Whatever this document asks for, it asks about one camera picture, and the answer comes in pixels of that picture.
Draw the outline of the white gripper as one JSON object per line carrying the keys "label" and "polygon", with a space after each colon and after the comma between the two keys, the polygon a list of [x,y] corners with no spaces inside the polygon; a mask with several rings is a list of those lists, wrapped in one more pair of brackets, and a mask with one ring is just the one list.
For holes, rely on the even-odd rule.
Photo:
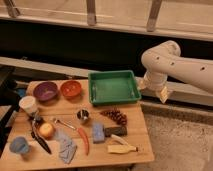
{"label": "white gripper", "polygon": [[139,90],[150,89],[152,91],[160,91],[159,98],[162,103],[165,103],[169,97],[167,88],[167,75],[157,72],[146,71],[143,78],[138,79]]}

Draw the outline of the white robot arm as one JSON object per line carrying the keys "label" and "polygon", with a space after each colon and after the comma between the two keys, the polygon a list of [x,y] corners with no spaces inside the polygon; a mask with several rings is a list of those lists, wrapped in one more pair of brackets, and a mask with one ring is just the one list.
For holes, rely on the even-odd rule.
{"label": "white robot arm", "polygon": [[141,56],[141,63],[146,72],[139,81],[139,87],[154,91],[162,103],[172,94],[167,87],[168,77],[213,94],[213,78],[210,77],[213,62],[181,57],[180,46],[175,41],[166,41],[147,49]]}

